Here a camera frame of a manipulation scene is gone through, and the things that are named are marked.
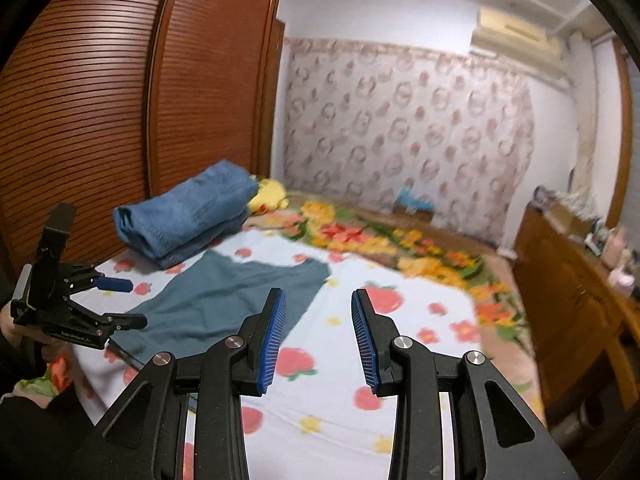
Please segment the left hand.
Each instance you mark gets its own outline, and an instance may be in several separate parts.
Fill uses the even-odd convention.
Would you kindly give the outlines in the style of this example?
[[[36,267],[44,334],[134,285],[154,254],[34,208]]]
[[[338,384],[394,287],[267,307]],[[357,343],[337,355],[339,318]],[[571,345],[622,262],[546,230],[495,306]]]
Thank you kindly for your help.
[[[64,341],[46,335],[37,326],[16,325],[10,304],[6,304],[1,310],[1,333],[12,347],[32,347],[34,356],[47,363],[55,361],[66,347]]]

